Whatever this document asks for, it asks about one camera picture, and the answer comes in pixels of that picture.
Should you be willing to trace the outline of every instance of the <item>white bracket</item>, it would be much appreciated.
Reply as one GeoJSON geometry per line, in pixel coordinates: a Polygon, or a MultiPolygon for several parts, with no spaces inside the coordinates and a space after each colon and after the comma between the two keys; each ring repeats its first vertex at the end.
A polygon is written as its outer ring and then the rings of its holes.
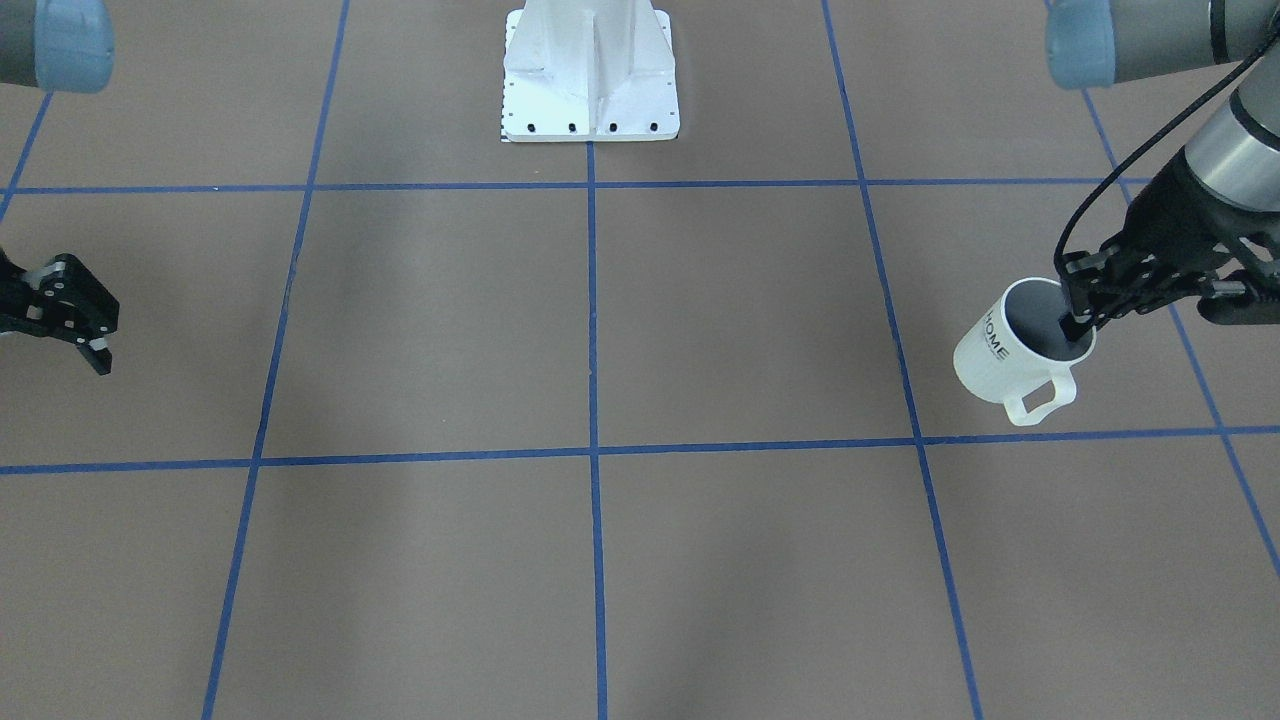
{"type": "Polygon", "coordinates": [[[502,138],[672,140],[671,17],[649,0],[527,0],[507,15],[502,138]]]}

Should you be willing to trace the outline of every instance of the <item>white post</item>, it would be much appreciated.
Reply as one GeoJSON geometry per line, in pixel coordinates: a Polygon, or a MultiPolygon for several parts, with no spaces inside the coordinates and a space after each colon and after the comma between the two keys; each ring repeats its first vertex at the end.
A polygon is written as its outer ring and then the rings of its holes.
{"type": "Polygon", "coordinates": [[[649,0],[527,0],[507,17],[502,138],[672,140],[671,18],[649,0]]]}

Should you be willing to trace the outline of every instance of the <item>light blue cap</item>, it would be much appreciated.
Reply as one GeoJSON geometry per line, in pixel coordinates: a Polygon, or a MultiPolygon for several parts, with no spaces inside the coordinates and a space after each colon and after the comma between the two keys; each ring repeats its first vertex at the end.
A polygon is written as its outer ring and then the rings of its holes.
{"type": "Polygon", "coordinates": [[[36,0],[36,83],[97,92],[111,79],[115,33],[102,0],[36,0]]]}
{"type": "Polygon", "coordinates": [[[1048,72],[1059,87],[1111,87],[1116,81],[1111,0],[1053,3],[1044,28],[1044,54],[1048,72]]]}

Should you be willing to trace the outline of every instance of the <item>mug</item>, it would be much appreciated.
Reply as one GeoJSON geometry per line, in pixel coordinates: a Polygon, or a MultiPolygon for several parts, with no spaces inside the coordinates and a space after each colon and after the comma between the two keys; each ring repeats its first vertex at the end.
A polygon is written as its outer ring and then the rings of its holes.
{"type": "Polygon", "coordinates": [[[1036,425],[1050,413],[1075,400],[1071,365],[1093,352],[1097,331],[1071,342],[1059,319],[1069,307],[1061,283],[1023,278],[965,333],[951,356],[956,377],[973,395],[1005,406],[1009,421],[1036,425]],[[1034,410],[1024,400],[1044,383],[1053,398],[1034,410]]]}

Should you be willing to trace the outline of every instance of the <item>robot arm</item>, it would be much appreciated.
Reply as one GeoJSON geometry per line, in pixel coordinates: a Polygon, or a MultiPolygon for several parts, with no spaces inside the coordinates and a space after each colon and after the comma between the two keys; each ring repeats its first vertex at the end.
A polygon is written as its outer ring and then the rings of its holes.
{"type": "MultiPolygon", "coordinates": [[[[0,0],[0,82],[97,92],[111,77],[115,40],[101,0],[0,0]]],[[[111,372],[106,336],[120,304],[74,255],[27,272],[0,249],[0,336],[18,332],[74,345],[111,372]]]]}
{"type": "Polygon", "coordinates": [[[1202,4],[1170,3],[1152,14],[1149,5],[1060,0],[1050,13],[1046,42],[1055,81],[1064,87],[1106,86],[1243,56],[1194,109],[1253,72],[1134,199],[1121,231],[1097,252],[1062,252],[1079,215],[1190,111],[1116,168],[1068,223],[1055,254],[1071,306],[1062,328],[1079,338],[1130,311],[1149,313],[1189,296],[1201,297],[1198,310],[1213,323],[1280,323],[1275,0],[1212,0],[1207,13],[1202,4]],[[1238,269],[1220,277],[1233,261],[1238,269]]]}

